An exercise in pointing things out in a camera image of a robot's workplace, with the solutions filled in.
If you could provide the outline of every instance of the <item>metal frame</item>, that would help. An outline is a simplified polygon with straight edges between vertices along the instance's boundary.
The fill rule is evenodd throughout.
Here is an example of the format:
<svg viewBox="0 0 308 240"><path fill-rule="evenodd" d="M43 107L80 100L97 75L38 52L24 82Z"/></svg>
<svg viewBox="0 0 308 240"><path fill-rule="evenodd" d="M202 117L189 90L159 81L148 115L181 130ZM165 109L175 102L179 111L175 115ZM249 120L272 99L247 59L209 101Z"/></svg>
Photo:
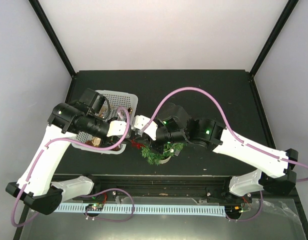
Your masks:
<svg viewBox="0 0 308 240"><path fill-rule="evenodd" d="M46 14L44 13L44 10L42 6L39 3L39 0L29 0L30 4L32 5L34 11L36 12L40 22L42 23L44 29L46 30L50 40L54 44L55 49L57 50L60 58L62 59L64 65L67 68L67 71L69 72L70 76L72 77L72 81L68 90L68 94L66 96L66 102L70 101L72 96L72 89L75 86L76 82L76 72L70 63L70 60L68 59L56 33L54 32ZM289 0L283 9L279 19L277 20L271 34L269 35L265 45L263 46L259 56L257 57L252 69L249 74L249 82L250 82L250 88L252 90L254 101L257 107L257 111L261 120L261 124L265 133L266 141L269 147L275 148L275 143L273 140L273 137L271 135L271 131L266 119L266 115L257 91L257 87L254 81L254 76L256 75L257 71L261 67L261 64L265 60L267 54L269 53L271 47L273 46L275 40L277 39L280 31L284 27L287 19L289 18L290 14L292 13L293 9L295 8L298 0ZM72 179L76 176L74 175L57 175L54 181L63 181L67 179ZM153 181L157 180L158 184L154 184L155 188L152 189L151 194L155 195L156 192L159 191L160 193L165 191L166 194L171 194L173 196L186 196L191 198L201 198L202 196L206 196L206 191L209 188L219 188L224 183L223 177L169 177L169 180L164 182L164 179L159 179L159 177L135 177L135 176L98 176L97 177L101 183L102 188L110 188L109 186L117 185L117 184L123 184L128 183L131 188L134 189L134 194L136 196L143 196L142 188L137 189L137 186L152 186ZM266 198L276 198L279 196L275 195L268 195L264 194ZM285 198L292 198L294 199L299 217L302 222L302 226L306 235L306 238L308 239L308 222L303 210L303 207L301 205L300 199L298 197L298 193L296 189L289 195L285 196ZM24 207L20 222L24 222L26 220L26 217L28 215L29 208L27 206ZM16 230L14 240L19 240L22 233L22 227L19 227Z"/></svg>

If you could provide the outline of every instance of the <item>gray floor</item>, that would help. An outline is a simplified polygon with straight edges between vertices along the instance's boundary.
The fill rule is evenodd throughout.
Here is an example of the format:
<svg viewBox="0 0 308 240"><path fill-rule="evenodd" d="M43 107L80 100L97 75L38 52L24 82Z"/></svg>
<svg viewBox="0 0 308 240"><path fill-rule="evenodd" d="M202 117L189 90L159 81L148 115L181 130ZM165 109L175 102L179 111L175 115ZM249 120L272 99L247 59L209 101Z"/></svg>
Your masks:
<svg viewBox="0 0 308 240"><path fill-rule="evenodd" d="M86 220L80 213L55 212L38 216L24 228L21 240L305 240L295 213L291 199L268 199L261 215L249 222L214 216L135 215L127 222L111 223ZM102 217L122 219L126 215Z"/></svg>

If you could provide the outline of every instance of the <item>white backdrop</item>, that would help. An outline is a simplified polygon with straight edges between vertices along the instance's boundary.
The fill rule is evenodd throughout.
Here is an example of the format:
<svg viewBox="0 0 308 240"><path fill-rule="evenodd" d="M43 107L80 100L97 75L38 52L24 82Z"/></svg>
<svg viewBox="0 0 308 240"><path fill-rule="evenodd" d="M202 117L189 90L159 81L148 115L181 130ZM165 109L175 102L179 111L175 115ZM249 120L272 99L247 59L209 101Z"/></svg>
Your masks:
<svg viewBox="0 0 308 240"><path fill-rule="evenodd" d="M75 71L250 71L287 0L40 0Z"/></svg>

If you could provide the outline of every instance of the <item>black frame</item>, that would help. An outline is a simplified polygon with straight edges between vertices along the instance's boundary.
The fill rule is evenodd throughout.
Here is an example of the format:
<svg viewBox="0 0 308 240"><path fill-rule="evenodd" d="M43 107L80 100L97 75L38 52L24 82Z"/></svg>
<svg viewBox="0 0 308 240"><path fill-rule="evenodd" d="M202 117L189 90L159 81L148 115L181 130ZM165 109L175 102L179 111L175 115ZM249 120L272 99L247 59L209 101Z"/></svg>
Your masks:
<svg viewBox="0 0 308 240"><path fill-rule="evenodd" d="M44 29L46 30L50 40L52 41L55 49L57 50L60 58L62 59L67 71L69 72L70 76L72 77L72 81L68 90L68 94L66 96L66 102L68 102L71 99L71 95L72 95L72 89L75 86L75 82L76 82L76 72L72 66L72 64L70 63L70 60L68 59L56 33L54 32L42 6L39 3L39 0L29 0L30 4L32 5L34 11L36 12L40 22L42 23ZM257 57L257 60L255 61L252 69L249 72L249 82L250 82L250 87L254 96L254 101L258 110L258 114L261 120L261 124L265 133L265 137L266 137L266 141L267 144L270 148L275 148L275 144L274 144L274 140L273 137L271 135L271 131L266 119L266 115L257 91L257 87L255 84L255 80L254 80L254 76L256 75L257 71L259 70L259 68L261 67L261 64L263 63L263 61L265 60L267 54L269 53L271 47L273 46L275 40L277 39L280 31L282 30L282 28L284 27L287 19L289 18L290 14L292 13L293 9L295 8L296 4L298 3L298 0L288 0L285 8L283 9L279 19L277 20L271 34L269 35L265 45L263 46L259 56ZM68 180L68 179L72 179L75 176L68 176L68 175L58 175L55 177L55 179L53 179L54 181L56 180ZM113 183L117 183L119 181L121 181L122 179L124 179L125 181L131 181L134 185L141 185L146 183L146 181L148 181L148 179L142 178L142 177L137 177L137 179L135 179L135 177L132 176L126 176L126 177L119 177L119 176L109 176L109 177L99 177L99 178L104 178L105 181L112 181ZM204 179L202 180L202 178L200 177L191 177L190 178L191 181L196 181L197 185L202 185L206 187L206 181L208 181L209 185L218 185L221 184L221 182L223 181L223 179L221 177L218 178L210 178L210 179ZM177 177L169 177L169 184L170 186L175 186L175 183L178 181ZM277 198L279 196L275 196L275 195L267 195L265 194L265 196L267 198ZM289 195L286 196L285 198L292 198L294 199L297 211L298 211L298 215L300 217L300 220L302 222L302 226L306 235L306 238L308 239L308 222L302 207L302 204L300 202L300 199L298 197L298 193L296 191L296 189L293 190L293 192ZM22 216L21 216L21 220L20 222L24 222L26 220L27 214L29 212L29 208L27 206L24 207ZM14 236L14 240L19 240L21 237L21 233L22 233L22 227L19 227L16 230L15 236Z"/></svg>

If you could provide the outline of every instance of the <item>gray wall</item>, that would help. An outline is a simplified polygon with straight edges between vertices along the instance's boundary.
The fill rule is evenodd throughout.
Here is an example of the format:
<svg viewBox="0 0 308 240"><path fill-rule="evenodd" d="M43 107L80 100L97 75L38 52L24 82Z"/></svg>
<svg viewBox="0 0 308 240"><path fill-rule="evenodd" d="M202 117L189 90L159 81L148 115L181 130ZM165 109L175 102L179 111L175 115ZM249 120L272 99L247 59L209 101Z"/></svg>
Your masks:
<svg viewBox="0 0 308 240"><path fill-rule="evenodd" d="M255 79L277 148L298 150L308 164L308 0L299 1ZM308 219L308 182L296 187Z"/></svg>
<svg viewBox="0 0 308 240"><path fill-rule="evenodd" d="M0 239L12 239L16 230L10 224L15 199L5 187L31 162L69 83L29 2L0 0Z"/></svg>

